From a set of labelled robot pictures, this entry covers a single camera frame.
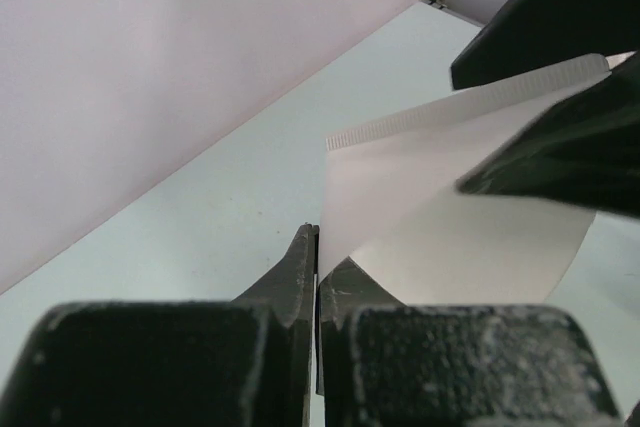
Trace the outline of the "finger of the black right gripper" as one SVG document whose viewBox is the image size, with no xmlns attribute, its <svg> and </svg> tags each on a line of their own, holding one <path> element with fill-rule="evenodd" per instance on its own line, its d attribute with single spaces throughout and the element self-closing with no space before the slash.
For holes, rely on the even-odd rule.
<svg viewBox="0 0 640 427">
<path fill-rule="evenodd" d="M 639 216 L 639 57 L 553 105 L 461 177 L 463 194 L 544 198 Z"/>
<path fill-rule="evenodd" d="M 638 48 L 639 0 L 507 0 L 451 64 L 451 81 L 466 89 Z"/>
</svg>

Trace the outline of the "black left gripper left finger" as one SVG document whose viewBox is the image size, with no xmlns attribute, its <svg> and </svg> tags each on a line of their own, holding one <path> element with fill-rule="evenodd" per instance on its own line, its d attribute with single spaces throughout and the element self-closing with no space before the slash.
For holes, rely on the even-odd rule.
<svg viewBox="0 0 640 427">
<path fill-rule="evenodd" d="M 305 426 L 319 230 L 230 301 L 76 302 L 35 325 L 5 426 Z"/>
</svg>

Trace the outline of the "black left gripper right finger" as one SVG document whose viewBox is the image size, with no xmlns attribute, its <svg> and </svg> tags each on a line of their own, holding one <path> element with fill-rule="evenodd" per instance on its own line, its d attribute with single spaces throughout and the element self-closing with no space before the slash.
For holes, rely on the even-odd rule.
<svg viewBox="0 0 640 427">
<path fill-rule="evenodd" d="M 354 261 L 318 286 L 329 426 L 619 426 L 591 345 L 545 305 L 406 305 Z"/>
</svg>

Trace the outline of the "white paper coffee filter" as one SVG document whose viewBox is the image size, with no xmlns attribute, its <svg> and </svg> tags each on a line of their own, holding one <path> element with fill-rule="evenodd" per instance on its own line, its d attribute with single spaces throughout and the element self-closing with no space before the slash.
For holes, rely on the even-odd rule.
<svg viewBox="0 0 640 427">
<path fill-rule="evenodd" d="M 589 54 L 335 133 L 319 277 L 352 261 L 406 304 L 540 303 L 573 262 L 595 211 L 463 194 L 457 182 L 554 104 L 609 74 Z"/>
</svg>

